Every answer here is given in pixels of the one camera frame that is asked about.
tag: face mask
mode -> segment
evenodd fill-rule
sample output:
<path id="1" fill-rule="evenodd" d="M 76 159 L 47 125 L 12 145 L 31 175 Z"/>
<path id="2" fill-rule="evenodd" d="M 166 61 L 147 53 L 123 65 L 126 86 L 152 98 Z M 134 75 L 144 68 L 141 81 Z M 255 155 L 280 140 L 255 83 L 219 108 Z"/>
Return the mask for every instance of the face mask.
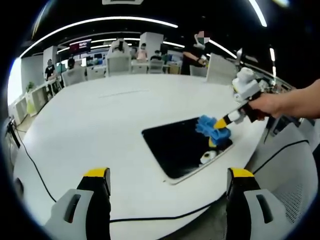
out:
<path id="1" fill-rule="evenodd" d="M 204 49 L 206 48 L 205 45 L 201 44 L 201 43 L 198 41 L 198 38 L 197 38 L 197 35 L 196 35 L 196 34 L 194 35 L 194 39 L 195 39 L 195 41 L 196 41 L 196 44 L 193 45 L 194 47 L 196 47 L 196 48 L 198 48 L 198 49 L 202 49 L 202 50 L 204 50 Z"/>

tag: human hand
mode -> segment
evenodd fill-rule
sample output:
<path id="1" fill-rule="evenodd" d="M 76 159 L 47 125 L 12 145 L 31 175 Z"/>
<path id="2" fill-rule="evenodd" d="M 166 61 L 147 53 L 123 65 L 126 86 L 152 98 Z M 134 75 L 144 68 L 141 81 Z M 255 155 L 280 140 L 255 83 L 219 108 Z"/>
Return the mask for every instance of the human hand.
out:
<path id="1" fill-rule="evenodd" d="M 251 108 L 260 110 L 262 113 L 264 113 L 259 116 L 259 120 L 263 120 L 266 114 L 270 114 L 274 118 L 278 118 L 281 115 L 281 100 L 279 96 L 279 94 L 263 93 L 256 100 L 250 101 L 249 105 Z"/>
<path id="2" fill-rule="evenodd" d="M 206 64 L 206 61 L 203 60 L 202 58 L 200 58 L 200 59 L 198 60 L 198 63 L 204 66 L 204 65 Z"/>

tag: black cable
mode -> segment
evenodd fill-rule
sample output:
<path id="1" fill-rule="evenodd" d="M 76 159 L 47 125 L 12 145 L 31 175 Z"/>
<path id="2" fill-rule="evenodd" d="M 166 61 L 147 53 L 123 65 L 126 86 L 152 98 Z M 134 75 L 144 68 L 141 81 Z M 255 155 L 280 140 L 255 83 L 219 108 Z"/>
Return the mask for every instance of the black cable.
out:
<path id="1" fill-rule="evenodd" d="M 265 138 L 264 138 L 263 144 L 265 144 L 265 143 L 266 143 L 266 140 L 267 140 L 267 137 L 268 137 L 268 135 L 269 135 L 269 133 L 270 133 L 270 130 L 271 130 L 271 128 L 269 128 L 269 129 L 268 129 L 268 132 L 267 132 L 267 133 L 266 133 L 266 135 L 265 135 Z"/>
<path id="2" fill-rule="evenodd" d="M 15 128 L 15 130 L 17 130 L 18 132 L 22 132 L 22 133 L 27 133 L 26 131 L 22 131 L 22 130 L 20 130 L 20 129 L 18 129 L 18 128 Z"/>
<path id="3" fill-rule="evenodd" d="M 287 144 L 285 146 L 283 146 L 280 150 L 278 150 L 275 154 L 273 154 L 267 161 L 264 162 L 264 164 L 262 164 L 257 170 L 255 170 L 253 172 L 253 174 L 256 174 L 262 167 L 264 167 L 268 162 L 270 162 L 276 155 L 278 155 L 282 150 L 290 147 L 290 146 L 294 146 L 300 143 L 308 143 L 308 140 L 301 140 L 301 141 L 296 141 L 290 144 Z M 185 213 L 183 215 L 180 216 L 161 216 L 161 217 L 140 217 L 140 218 L 123 218 L 123 219 L 114 219 L 114 220 L 110 220 L 110 223 L 118 223 L 118 222 L 131 222 L 131 221 L 157 221 L 157 220 L 176 220 L 176 219 L 181 219 L 184 218 L 186 216 L 189 216 L 191 214 L 195 214 L 205 208 L 210 207 L 211 205 L 213 205 L 216 201 L 213 201 L 205 206 L 202 206 L 196 210 L 190 211 L 188 213 Z"/>
<path id="4" fill-rule="evenodd" d="M 56 203 L 57 201 L 56 201 L 56 200 L 53 198 L 53 196 L 50 194 L 50 192 L 49 192 L 49 190 L 48 190 L 48 188 L 47 188 L 47 186 L 46 186 L 46 184 L 45 184 L 45 182 L 44 182 L 44 180 L 43 180 L 43 178 L 42 178 L 42 176 L 41 176 L 41 174 L 40 174 L 40 172 L 39 172 L 39 170 L 38 170 L 38 167 L 37 167 L 35 161 L 34 161 L 34 160 L 31 158 L 31 156 L 29 155 L 29 153 L 28 153 L 28 151 L 27 151 L 27 148 L 26 148 L 24 142 L 21 140 L 21 137 L 20 137 L 18 131 L 17 131 L 16 133 L 17 133 L 17 135 L 18 135 L 18 137 L 19 137 L 19 140 L 20 140 L 20 142 L 21 142 L 24 150 L 25 150 L 25 153 L 27 154 L 27 156 L 29 157 L 29 159 L 30 159 L 31 162 L 33 163 L 33 165 L 34 165 L 34 167 L 35 167 L 35 170 L 36 170 L 36 172 L 38 173 L 38 175 L 39 175 L 39 177 L 40 177 L 40 179 L 41 179 L 41 182 L 42 182 L 42 184 L 43 184 L 46 192 L 48 193 L 48 195 L 50 196 L 50 198 Z"/>
<path id="5" fill-rule="evenodd" d="M 297 145 L 297 144 L 300 144 L 300 143 L 307 143 L 309 144 L 309 141 L 308 140 L 301 140 L 301 141 L 296 141 L 296 142 L 293 142 L 293 143 L 290 143 L 290 144 L 287 144 L 285 146 L 283 146 L 282 148 L 280 148 L 280 150 L 278 150 L 275 154 L 273 154 L 267 161 L 264 162 L 264 164 L 262 164 L 257 170 L 255 170 L 253 172 L 253 174 L 256 174 L 260 169 L 262 169 L 268 162 L 270 162 L 276 155 L 278 155 L 282 150 L 288 148 L 288 147 L 291 147 L 291 146 L 294 146 L 294 145 Z"/>
<path id="6" fill-rule="evenodd" d="M 37 168 L 37 165 L 36 163 L 33 161 L 33 159 L 30 157 L 27 149 L 26 149 L 26 146 L 25 144 L 22 142 L 21 140 L 21 137 L 19 135 L 19 133 L 17 132 L 17 135 L 20 139 L 20 142 L 21 144 L 23 145 L 23 148 L 25 150 L 25 153 L 27 154 L 27 156 L 30 158 L 30 160 L 32 161 L 42 183 L 43 183 L 43 186 L 46 190 L 46 192 L 49 194 L 50 198 L 56 203 L 57 201 L 52 197 L 52 195 L 50 194 L 38 168 Z M 293 143 L 290 143 L 290 144 L 287 144 L 285 146 L 283 146 L 282 148 L 280 148 L 280 150 L 278 150 L 275 154 L 273 154 L 268 160 L 266 160 L 257 170 L 255 170 L 253 172 L 253 174 L 256 174 L 260 169 L 262 169 L 268 162 L 270 162 L 276 155 L 278 155 L 281 151 L 283 151 L 284 149 L 288 148 L 288 147 L 291 147 L 291 146 L 294 146 L 294 145 L 297 145 L 297 144 L 300 144 L 300 143 L 308 143 L 309 144 L 309 141 L 308 140 L 300 140 L 300 141 L 296 141 L 296 142 L 293 142 Z M 203 209 L 206 209 L 208 207 L 210 207 L 211 205 L 213 205 L 216 201 L 213 201 L 205 206 L 202 206 L 200 208 L 197 208 L 196 210 L 193 210 L 193 211 L 190 211 L 190 212 L 187 212 L 185 214 L 182 214 L 182 215 L 179 215 L 179 216 L 160 216 L 160 217 L 139 217 L 139 218 L 122 218 L 122 219 L 114 219 L 114 220 L 110 220 L 110 223 L 119 223 L 119 222 L 132 222 L 132 221 L 158 221 L 158 220 L 176 220 L 176 219 L 181 219 L 181 218 L 184 218 L 186 216 L 189 216 L 189 215 L 192 215 L 192 214 L 195 214 Z"/>

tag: floor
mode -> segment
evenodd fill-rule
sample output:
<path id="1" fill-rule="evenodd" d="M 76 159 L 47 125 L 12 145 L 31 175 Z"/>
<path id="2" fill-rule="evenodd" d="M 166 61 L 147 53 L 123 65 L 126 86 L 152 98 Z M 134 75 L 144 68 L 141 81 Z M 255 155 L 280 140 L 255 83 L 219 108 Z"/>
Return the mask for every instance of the floor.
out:
<path id="1" fill-rule="evenodd" d="M 17 127 L 16 133 L 23 138 L 36 116 L 27 116 L 24 121 Z M 267 130 L 263 133 L 260 143 L 264 144 Z M 161 240 L 223 240 L 225 239 L 227 217 L 226 217 L 227 199 L 225 196 L 216 201 L 207 211 L 188 225 L 178 231 L 161 238 Z"/>

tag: yellow tape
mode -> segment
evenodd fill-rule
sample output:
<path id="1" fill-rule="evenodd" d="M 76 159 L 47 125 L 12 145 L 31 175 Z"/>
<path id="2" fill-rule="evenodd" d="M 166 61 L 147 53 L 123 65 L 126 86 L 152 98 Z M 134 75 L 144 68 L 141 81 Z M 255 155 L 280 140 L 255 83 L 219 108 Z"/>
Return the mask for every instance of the yellow tape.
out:
<path id="1" fill-rule="evenodd" d="M 211 138 L 209 138 L 209 147 L 210 148 L 216 148 L 217 145 L 215 145 L 212 141 L 211 141 Z"/>
<path id="2" fill-rule="evenodd" d="M 215 123 L 215 125 L 213 126 L 213 128 L 215 128 L 215 129 L 224 129 L 226 127 L 227 127 L 227 123 L 223 118 L 221 118 L 219 121 L 217 121 Z"/>
<path id="3" fill-rule="evenodd" d="M 84 177 L 104 177 L 106 169 L 108 168 L 104 167 L 104 168 L 91 169 L 83 176 Z"/>
<path id="4" fill-rule="evenodd" d="M 235 178 L 254 177 L 254 175 L 246 169 L 230 167 Z"/>

